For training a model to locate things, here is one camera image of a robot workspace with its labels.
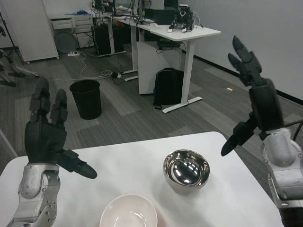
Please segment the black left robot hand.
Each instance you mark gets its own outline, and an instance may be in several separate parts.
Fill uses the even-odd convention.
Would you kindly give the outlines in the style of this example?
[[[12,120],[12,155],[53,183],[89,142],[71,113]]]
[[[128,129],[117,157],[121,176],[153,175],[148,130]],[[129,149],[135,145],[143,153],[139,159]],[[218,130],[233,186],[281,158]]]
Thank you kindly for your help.
[[[76,172],[95,179],[97,172],[72,150],[64,150],[67,132],[64,123],[68,117],[67,95],[59,89],[51,104],[49,83],[41,77],[31,96],[30,121],[25,129],[25,150],[29,163],[57,164],[68,172]]]

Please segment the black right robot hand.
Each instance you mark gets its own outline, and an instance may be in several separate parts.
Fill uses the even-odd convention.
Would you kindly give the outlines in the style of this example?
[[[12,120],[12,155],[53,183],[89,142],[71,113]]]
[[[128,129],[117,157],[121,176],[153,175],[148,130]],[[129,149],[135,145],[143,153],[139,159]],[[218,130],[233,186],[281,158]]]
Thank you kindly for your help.
[[[221,156],[226,156],[237,146],[241,146],[259,128],[259,137],[264,140],[269,131],[283,128],[282,108],[273,81],[261,76],[262,67],[253,51],[248,51],[242,41],[234,36],[232,45],[238,57],[228,54],[231,65],[239,72],[240,81],[249,89],[252,111],[246,122],[239,122],[233,129],[232,136],[221,150]]]

